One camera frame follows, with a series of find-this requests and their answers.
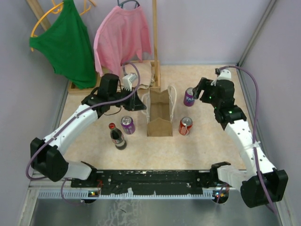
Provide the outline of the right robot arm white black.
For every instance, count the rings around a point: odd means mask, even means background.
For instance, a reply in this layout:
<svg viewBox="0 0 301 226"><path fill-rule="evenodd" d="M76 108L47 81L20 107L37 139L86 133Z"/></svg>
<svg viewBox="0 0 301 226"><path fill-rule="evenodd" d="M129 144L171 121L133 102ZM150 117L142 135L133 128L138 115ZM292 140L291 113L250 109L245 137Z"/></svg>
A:
<svg viewBox="0 0 301 226"><path fill-rule="evenodd" d="M260 143L253 140L246 115L235 104L234 92L234 83L228 79L201 78L193 89L195 99L213 106L216 121L238 147L246 167L243 173L227 162L217 163L212 166L210 181L215 186L227 183L240 191L249 208L279 202L283 199L288 175L284 170L277 170Z"/></svg>

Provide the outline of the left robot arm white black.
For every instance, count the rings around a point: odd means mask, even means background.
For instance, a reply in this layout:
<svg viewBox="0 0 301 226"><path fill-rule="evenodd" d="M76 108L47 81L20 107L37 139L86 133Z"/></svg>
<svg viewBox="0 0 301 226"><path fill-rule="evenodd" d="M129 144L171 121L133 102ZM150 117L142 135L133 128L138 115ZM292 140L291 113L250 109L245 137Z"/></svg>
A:
<svg viewBox="0 0 301 226"><path fill-rule="evenodd" d="M120 78L107 73L100 85L86 96L73 115L54 132L43 139L35 138L30 143L31 159L27 169L32 168L53 182L63 178L80 179L88 187L94 186L98 175L93 167L84 162L66 161L65 151L73 141L92 123L106 113L111 106L123 107L127 111L141 111L146 105L139 99L134 81L141 81L139 72L123 77L123 88L117 91Z"/></svg>

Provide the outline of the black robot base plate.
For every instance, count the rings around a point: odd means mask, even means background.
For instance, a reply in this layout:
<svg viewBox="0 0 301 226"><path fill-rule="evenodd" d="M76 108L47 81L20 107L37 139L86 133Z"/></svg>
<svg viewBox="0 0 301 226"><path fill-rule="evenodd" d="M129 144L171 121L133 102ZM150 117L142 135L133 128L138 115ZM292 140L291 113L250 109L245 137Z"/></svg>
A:
<svg viewBox="0 0 301 226"><path fill-rule="evenodd" d="M123 194L132 189L134 194L202 194L204 188L222 183L217 169L228 166L215 163L210 170L117 170L92 169L86 180L72 179L73 188L100 188L101 194Z"/></svg>

